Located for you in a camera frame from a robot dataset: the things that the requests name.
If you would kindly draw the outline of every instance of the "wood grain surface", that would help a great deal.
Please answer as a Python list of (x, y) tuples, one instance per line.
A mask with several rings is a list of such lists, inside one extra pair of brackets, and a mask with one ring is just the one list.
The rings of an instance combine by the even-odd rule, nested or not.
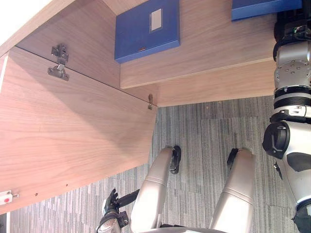
[(119, 15), (129, 9), (142, 4), (147, 0), (103, 0), (107, 6), (116, 14)]
[(181, 0), (181, 46), (121, 64), (121, 88), (272, 58), (275, 15), (231, 22), (228, 0)]
[(13, 48), (0, 94), (0, 190), (19, 194), (0, 214), (147, 162), (156, 108)]
[[(34, 10), (35, 8), (31, 6), (31, 3), (28, 3), (27, 11), (28, 16), (23, 17), (16, 14), (13, 9), (6, 9), (2, 7), (2, 3), (0, 3), (0, 8), (2, 11), (11, 11), (11, 14), (14, 16), (14, 20), (7, 19), (6, 22), (2, 23), (11, 23), (12, 26), (15, 24), (22, 25), (21, 27), (17, 28), (16, 32), (6, 40), (2, 45), (0, 45), (0, 56), (4, 55), (10, 48), (16, 45), (19, 41), (23, 38), (28, 36), (31, 32), (33, 32), (37, 27), (41, 24), (49, 20), (59, 11), (64, 9), (66, 6), (71, 4), (74, 0), (49, 0), (46, 1), (46, 4), (40, 11)], [(16, 0), (16, 7), (20, 6), (20, 2), (25, 2), (24, 0)]]
[(268, 96), (273, 94), (275, 68), (276, 63), (270, 60), (139, 88), (156, 93), (154, 103), (159, 107)]
[(76, 0), (17, 46), (56, 62), (52, 46), (67, 45), (66, 67), (119, 88), (114, 60), (116, 15), (102, 0)]

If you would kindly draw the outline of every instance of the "white label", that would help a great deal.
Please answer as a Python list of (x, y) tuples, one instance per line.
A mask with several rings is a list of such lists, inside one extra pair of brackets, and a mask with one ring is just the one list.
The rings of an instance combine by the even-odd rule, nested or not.
[(158, 9), (151, 13), (151, 20), (150, 20), (150, 31), (162, 27), (162, 9)]

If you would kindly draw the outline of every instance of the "cabinet door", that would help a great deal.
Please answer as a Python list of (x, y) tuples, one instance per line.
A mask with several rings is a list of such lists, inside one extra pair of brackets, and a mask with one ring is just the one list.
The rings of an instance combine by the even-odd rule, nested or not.
[(19, 48), (0, 84), (0, 214), (147, 162), (156, 107)]

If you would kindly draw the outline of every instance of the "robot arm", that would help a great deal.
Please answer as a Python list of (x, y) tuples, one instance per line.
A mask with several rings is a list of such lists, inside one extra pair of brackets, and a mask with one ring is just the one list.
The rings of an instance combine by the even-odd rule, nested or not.
[(275, 25), (274, 114), (263, 148), (276, 160), (298, 229), (311, 232), (311, 11), (279, 13)]

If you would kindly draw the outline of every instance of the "wooden shelf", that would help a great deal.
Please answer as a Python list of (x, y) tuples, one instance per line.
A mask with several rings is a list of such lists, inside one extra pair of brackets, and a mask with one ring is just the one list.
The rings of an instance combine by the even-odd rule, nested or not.
[(271, 59), (275, 15), (231, 22), (227, 0), (181, 0), (181, 46), (121, 64), (121, 88)]

